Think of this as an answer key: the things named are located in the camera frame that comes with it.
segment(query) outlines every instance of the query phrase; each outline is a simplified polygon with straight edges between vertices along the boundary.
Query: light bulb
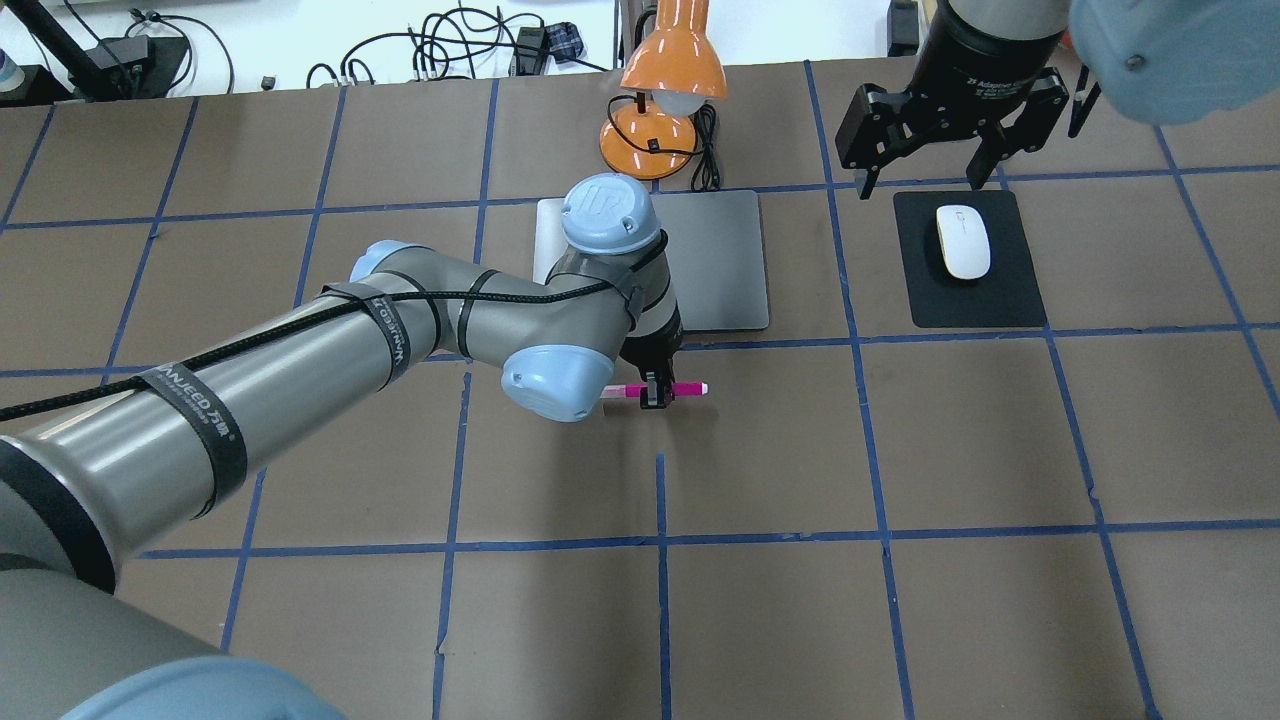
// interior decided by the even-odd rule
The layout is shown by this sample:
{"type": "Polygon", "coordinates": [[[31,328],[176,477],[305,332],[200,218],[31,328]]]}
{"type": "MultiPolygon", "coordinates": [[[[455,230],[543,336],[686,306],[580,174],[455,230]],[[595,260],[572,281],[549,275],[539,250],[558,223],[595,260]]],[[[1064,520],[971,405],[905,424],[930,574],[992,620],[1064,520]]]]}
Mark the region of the light bulb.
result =
{"type": "Polygon", "coordinates": [[[707,101],[701,95],[676,92],[673,90],[652,90],[650,95],[653,95],[653,101],[658,108],[662,108],[663,113],[680,118],[692,115],[707,101]]]}

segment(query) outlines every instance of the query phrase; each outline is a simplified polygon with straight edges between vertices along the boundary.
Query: power adapter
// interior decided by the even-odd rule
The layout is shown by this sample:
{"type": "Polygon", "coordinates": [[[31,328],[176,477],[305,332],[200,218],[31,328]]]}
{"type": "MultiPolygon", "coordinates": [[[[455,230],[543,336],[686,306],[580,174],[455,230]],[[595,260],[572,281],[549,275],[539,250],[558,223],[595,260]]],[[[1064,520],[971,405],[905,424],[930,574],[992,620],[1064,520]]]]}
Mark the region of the power adapter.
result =
{"type": "Polygon", "coordinates": [[[516,35],[516,54],[511,56],[511,77],[540,76],[547,67],[547,29],[522,27],[516,35]]]}

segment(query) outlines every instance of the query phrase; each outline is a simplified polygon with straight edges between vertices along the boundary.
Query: black strap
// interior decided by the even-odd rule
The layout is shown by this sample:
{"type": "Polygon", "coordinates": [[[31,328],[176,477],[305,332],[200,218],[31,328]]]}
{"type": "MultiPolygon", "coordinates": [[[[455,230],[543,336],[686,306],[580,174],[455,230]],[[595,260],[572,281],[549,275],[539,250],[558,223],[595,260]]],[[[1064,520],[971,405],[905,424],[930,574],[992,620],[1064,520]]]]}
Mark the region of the black strap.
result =
{"type": "Polygon", "coordinates": [[[244,436],[221,398],[182,363],[160,365],[138,377],[187,420],[209,454],[214,489],[196,515],[202,518],[244,484],[244,475],[248,474],[244,436]]]}
{"type": "MultiPolygon", "coordinates": [[[[480,273],[480,277],[471,283],[471,290],[467,293],[480,292],[484,283],[489,282],[489,278],[498,274],[498,270],[485,270],[480,273]]],[[[475,305],[475,300],[467,299],[462,301],[462,311],[458,314],[458,355],[463,357],[471,357],[471,350],[467,348],[467,323],[471,322],[471,307],[475,305]]]]}
{"type": "Polygon", "coordinates": [[[26,452],[0,441],[0,482],[18,493],[63,547],[81,580],[115,592],[115,565],[102,533],[72,491],[26,452]]]}
{"type": "MultiPolygon", "coordinates": [[[[378,270],[378,272],[383,273],[383,274],[387,274],[387,275],[396,275],[397,278],[399,278],[399,279],[407,282],[408,284],[413,286],[413,290],[416,290],[416,291],[419,291],[419,292],[421,292],[424,295],[426,293],[426,288],[422,287],[422,283],[415,281],[407,273],[402,273],[399,270],[378,270]]],[[[426,306],[431,309],[431,318],[435,320],[435,342],[431,343],[431,352],[428,352],[428,355],[433,355],[440,347],[440,331],[442,331],[442,325],[440,325],[440,309],[436,307],[435,302],[433,302],[430,300],[426,302],[426,306]]]]}
{"type": "Polygon", "coordinates": [[[396,309],[396,302],[387,293],[365,283],[332,283],[324,286],[320,297],[346,297],[364,304],[365,313],[374,319],[378,329],[387,338],[387,351],[392,355],[392,372],[387,375],[387,387],[399,379],[413,364],[410,357],[408,328],[396,309]]]}

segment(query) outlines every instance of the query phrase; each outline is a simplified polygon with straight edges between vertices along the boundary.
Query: pink marker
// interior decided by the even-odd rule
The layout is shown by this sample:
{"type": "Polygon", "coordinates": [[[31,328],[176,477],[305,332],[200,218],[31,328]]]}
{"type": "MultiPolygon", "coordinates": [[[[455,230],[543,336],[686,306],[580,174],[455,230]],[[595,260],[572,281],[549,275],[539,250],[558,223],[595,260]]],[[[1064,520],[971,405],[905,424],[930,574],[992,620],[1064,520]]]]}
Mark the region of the pink marker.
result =
{"type": "MultiPolygon", "coordinates": [[[[640,397],[640,393],[644,391],[644,387],[645,386],[643,384],[604,386],[604,392],[600,393],[600,397],[604,400],[617,400],[620,397],[640,397]]],[[[709,389],[707,387],[707,383],[672,383],[671,388],[672,391],[675,391],[676,397],[692,397],[692,396],[707,395],[709,389]]]]}

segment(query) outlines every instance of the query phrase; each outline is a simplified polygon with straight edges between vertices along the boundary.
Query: velcro strap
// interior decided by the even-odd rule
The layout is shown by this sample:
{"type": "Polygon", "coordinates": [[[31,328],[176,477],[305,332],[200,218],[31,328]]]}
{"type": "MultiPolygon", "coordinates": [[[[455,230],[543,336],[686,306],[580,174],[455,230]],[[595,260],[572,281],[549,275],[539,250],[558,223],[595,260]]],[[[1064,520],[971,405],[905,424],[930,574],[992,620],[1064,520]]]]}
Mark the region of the velcro strap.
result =
{"type": "Polygon", "coordinates": [[[333,283],[324,286],[320,297],[346,297],[362,302],[365,313],[374,319],[378,329],[383,331],[383,337],[387,338],[387,351],[392,356],[392,372],[383,387],[392,384],[408,372],[413,363],[410,359],[408,328],[404,327],[399,310],[396,309],[396,304],[387,297],[385,292],[365,283],[333,283]]]}
{"type": "Polygon", "coordinates": [[[221,398],[182,363],[160,365],[138,377],[187,420],[209,454],[214,491],[196,515],[201,518],[244,484],[248,474],[244,436],[221,398]]]}

